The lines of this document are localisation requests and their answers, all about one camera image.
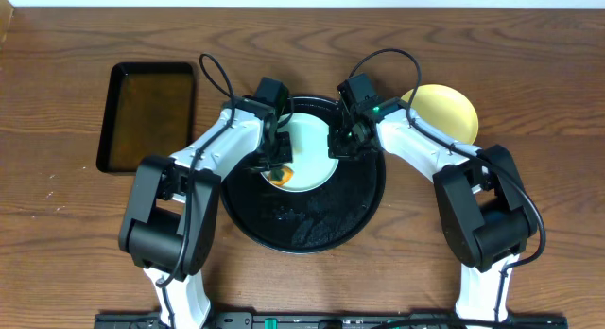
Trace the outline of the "pale green plate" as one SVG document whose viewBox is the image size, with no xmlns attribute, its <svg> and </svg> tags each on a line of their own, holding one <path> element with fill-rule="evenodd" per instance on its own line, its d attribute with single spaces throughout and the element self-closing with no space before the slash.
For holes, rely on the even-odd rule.
<svg viewBox="0 0 605 329">
<path fill-rule="evenodd" d="M 326 122 L 312 114 L 294 113 L 278 132 L 289 135 L 292 162 L 284 164 L 280 181 L 274 180 L 269 171 L 262 172 L 267 182 L 286 192 L 301 193 L 320 187 L 332 177 L 338 159 L 328 156 Z"/>
</svg>

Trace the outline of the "orange green scrub sponge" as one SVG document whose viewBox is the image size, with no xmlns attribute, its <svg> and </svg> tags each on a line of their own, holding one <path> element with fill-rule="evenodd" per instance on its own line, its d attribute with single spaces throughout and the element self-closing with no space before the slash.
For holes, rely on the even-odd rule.
<svg viewBox="0 0 605 329">
<path fill-rule="evenodd" d="M 288 166 L 281 166 L 279 168 L 274 168 L 269 171 L 267 174 L 268 181 L 276 186 L 282 186 L 289 182 L 294 175 L 294 171 Z"/>
</svg>

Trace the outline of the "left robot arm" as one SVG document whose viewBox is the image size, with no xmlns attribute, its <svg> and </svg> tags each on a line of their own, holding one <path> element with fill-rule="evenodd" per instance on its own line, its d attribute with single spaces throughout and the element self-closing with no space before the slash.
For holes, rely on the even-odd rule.
<svg viewBox="0 0 605 329">
<path fill-rule="evenodd" d="M 118 245 L 154 284 L 163 328 L 200 328 L 208 320 L 201 268 L 214 241 L 220 185 L 246 160 L 256 172 L 291 162 L 289 136 L 278 129 L 293 112 L 284 84 L 262 78 L 253 95 L 230 95 L 194 143 L 139 164 Z"/>
</svg>

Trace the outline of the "yellow plate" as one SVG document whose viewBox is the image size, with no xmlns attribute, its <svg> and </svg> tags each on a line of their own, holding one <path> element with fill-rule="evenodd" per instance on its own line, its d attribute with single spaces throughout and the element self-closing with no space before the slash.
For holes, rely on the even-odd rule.
<svg viewBox="0 0 605 329">
<path fill-rule="evenodd" d="M 473 144 L 478 135 L 478 116 L 472 102 L 459 91 L 440 84 L 418 88 L 412 102 L 419 116 L 451 138 Z"/>
</svg>

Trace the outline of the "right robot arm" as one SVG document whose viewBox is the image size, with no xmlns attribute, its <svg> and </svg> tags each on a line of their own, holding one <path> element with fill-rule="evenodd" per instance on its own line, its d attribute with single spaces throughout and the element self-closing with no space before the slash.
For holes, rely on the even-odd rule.
<svg viewBox="0 0 605 329">
<path fill-rule="evenodd" d="M 341 118 L 329 130 L 330 157 L 384 151 L 427 177 L 443 235 L 462 264 L 457 315 L 507 320 L 511 270 L 523 265 L 528 239 L 545 232 L 510 153 L 455 140 L 423 120 L 409 101 L 380 96 L 364 74 L 348 77 L 337 90 Z"/>
</svg>

